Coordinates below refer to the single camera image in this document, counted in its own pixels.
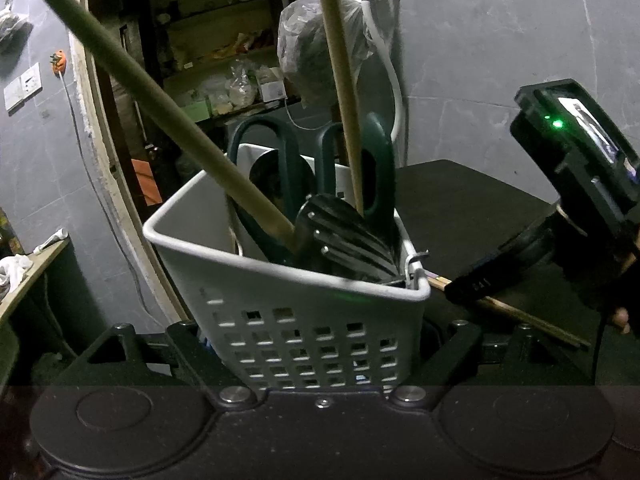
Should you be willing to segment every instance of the wooden door frame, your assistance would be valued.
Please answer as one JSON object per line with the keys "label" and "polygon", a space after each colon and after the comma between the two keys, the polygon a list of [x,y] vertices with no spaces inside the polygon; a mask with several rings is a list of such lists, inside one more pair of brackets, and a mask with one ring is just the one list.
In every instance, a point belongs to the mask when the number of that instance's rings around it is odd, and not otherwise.
{"label": "wooden door frame", "polygon": [[[88,8],[88,0],[79,0]],[[136,211],[134,200],[118,163],[116,149],[111,139],[109,123],[104,110],[100,85],[93,56],[69,33],[71,62],[78,86],[85,134],[93,141],[97,160],[97,172],[105,192],[113,204],[116,225],[133,255],[135,263],[146,281],[153,297],[167,318],[168,324],[188,315],[164,273],[153,247],[142,235],[142,222]]]}

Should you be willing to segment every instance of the metal screw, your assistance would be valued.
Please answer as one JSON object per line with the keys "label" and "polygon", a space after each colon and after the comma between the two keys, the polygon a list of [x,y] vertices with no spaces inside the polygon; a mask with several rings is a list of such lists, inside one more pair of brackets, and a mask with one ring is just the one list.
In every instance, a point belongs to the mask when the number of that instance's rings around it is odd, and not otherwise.
{"label": "metal screw", "polygon": [[227,386],[220,390],[220,399],[227,404],[239,404],[240,402],[247,402],[251,397],[252,392],[245,386]]}
{"label": "metal screw", "polygon": [[401,402],[420,402],[427,396],[427,392],[420,386],[398,386],[394,390],[394,397]]}
{"label": "metal screw", "polygon": [[316,406],[321,410],[323,408],[328,408],[334,403],[333,399],[316,399]]}

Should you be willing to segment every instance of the light switch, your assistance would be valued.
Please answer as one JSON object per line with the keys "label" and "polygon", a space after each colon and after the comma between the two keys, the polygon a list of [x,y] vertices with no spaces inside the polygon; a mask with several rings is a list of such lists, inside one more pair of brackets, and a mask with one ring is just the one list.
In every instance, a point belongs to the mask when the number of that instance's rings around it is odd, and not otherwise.
{"label": "light switch", "polygon": [[42,88],[42,82],[40,81],[40,64],[36,63],[25,71],[20,76],[20,82],[22,84],[23,99],[40,90]]}
{"label": "light switch", "polygon": [[7,111],[20,104],[24,99],[22,93],[22,83],[20,78],[17,77],[4,87],[4,107]]}

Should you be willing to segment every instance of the gray tiled wall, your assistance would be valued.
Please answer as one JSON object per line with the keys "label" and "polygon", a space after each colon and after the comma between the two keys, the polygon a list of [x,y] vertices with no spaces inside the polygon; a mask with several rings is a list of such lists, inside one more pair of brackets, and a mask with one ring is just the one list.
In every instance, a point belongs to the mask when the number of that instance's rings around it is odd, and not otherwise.
{"label": "gray tiled wall", "polygon": [[[43,88],[10,114],[4,106],[0,109],[0,206],[28,251],[59,227],[68,229],[72,246],[48,271],[49,293],[52,308],[76,346],[81,348],[116,322],[158,332],[161,327],[143,311],[126,260],[89,184],[66,94],[50,70],[50,54],[59,49],[69,53],[68,33],[42,0],[15,0],[14,11],[28,14],[30,25],[0,54],[0,83],[4,87],[39,62]],[[88,167],[102,192],[71,63],[65,81]],[[145,303],[165,324],[143,280],[142,289]]]}
{"label": "gray tiled wall", "polygon": [[401,0],[407,162],[448,158],[552,201],[511,138],[522,85],[572,77],[640,150],[640,0]]}

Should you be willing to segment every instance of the white plastic basket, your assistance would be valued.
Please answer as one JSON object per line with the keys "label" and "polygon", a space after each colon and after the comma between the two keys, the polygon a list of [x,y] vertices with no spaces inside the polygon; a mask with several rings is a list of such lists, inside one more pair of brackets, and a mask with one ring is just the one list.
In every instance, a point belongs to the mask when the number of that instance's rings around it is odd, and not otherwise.
{"label": "white plastic basket", "polygon": [[[248,174],[269,150],[241,144],[238,167]],[[313,159],[305,159],[313,168]],[[348,202],[350,182],[349,168],[336,165],[337,191]],[[397,212],[395,221],[404,262],[415,250]],[[389,390],[417,359],[430,294],[423,273],[404,289],[275,265],[244,229],[244,256],[233,254],[225,193],[204,172],[163,204],[143,232],[218,356],[254,389],[377,384]]]}

